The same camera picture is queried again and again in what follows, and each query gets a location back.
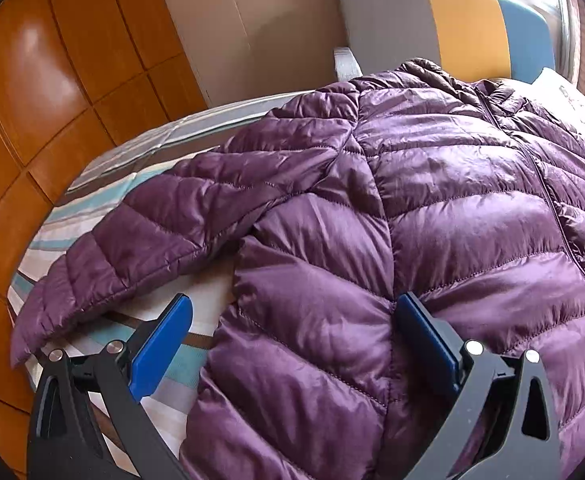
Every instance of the bed sheet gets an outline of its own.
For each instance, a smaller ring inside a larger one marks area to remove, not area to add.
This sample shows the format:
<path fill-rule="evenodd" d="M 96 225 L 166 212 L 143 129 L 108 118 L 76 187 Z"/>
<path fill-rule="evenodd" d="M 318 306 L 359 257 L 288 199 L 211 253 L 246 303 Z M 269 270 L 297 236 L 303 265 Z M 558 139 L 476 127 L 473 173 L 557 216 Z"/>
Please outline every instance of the bed sheet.
<path fill-rule="evenodd" d="M 70 185 L 66 194 L 30 243 L 8 290 L 9 311 L 15 319 L 38 279 L 83 233 L 90 231 L 124 196 L 178 160 L 192 158 L 232 137 L 242 126 L 258 120 L 273 107 L 301 92 L 227 105 L 206 110 L 141 134 L 93 160 Z M 157 431 L 170 449 L 186 436 L 186 416 L 196 398 L 199 370 L 205 362 L 212 334 L 222 310 L 232 302 L 230 259 L 214 262 L 191 276 L 182 276 L 150 294 L 125 301 L 64 338 L 49 342 L 28 359 L 26 369 L 36 388 L 47 355 L 63 348 L 70 356 L 99 352 L 113 339 L 126 340 L 144 320 L 156 319 L 177 292 L 192 299 L 194 317 L 155 393 L 142 399 Z M 90 394 L 93 411 L 117 464 L 135 472 L 112 426 L 101 395 Z"/>

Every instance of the purple puffer jacket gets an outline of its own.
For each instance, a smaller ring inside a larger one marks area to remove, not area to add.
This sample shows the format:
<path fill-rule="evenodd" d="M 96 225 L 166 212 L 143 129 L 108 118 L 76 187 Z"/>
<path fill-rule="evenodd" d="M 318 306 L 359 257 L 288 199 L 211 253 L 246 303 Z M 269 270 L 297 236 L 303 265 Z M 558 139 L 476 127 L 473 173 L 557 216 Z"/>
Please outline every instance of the purple puffer jacket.
<path fill-rule="evenodd" d="M 444 415 L 391 327 L 407 290 L 462 338 L 537 349 L 563 475 L 584 457 L 585 141 L 511 89 L 414 60 L 272 110 L 77 240 L 18 316 L 13 363 L 224 248 L 237 301 L 188 415 L 193 478 L 405 473 Z"/>

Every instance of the bed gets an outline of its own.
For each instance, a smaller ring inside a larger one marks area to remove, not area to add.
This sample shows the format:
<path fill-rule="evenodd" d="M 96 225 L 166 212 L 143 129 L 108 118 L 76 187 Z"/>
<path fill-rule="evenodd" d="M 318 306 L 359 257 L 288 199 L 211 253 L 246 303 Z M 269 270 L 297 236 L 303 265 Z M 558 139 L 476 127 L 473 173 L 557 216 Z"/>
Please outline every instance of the bed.
<path fill-rule="evenodd" d="M 147 131 L 93 160 L 34 236 L 8 289 L 14 320 L 34 283 L 83 233 L 90 231 L 124 196 L 178 160 L 193 158 L 231 138 L 242 126 L 258 120 L 274 107 L 303 92 L 280 94 L 230 104 L 197 113 Z M 113 339 L 126 340 L 144 320 L 156 319 L 177 292 L 187 294 L 194 306 L 191 331 L 182 341 L 156 392 L 141 403 L 168 447 L 177 455 L 186 436 L 186 416 L 194 403 L 199 370 L 210 348 L 212 333 L 224 307 L 232 301 L 232 261 L 222 259 L 194 276 L 182 276 L 152 293 L 121 304 L 116 310 L 79 326 L 49 342 L 28 359 L 26 369 L 33 389 L 47 355 L 63 348 L 70 356 L 99 352 Z M 134 472 L 122 450 L 99 394 L 90 394 L 96 420 L 117 464 Z"/>

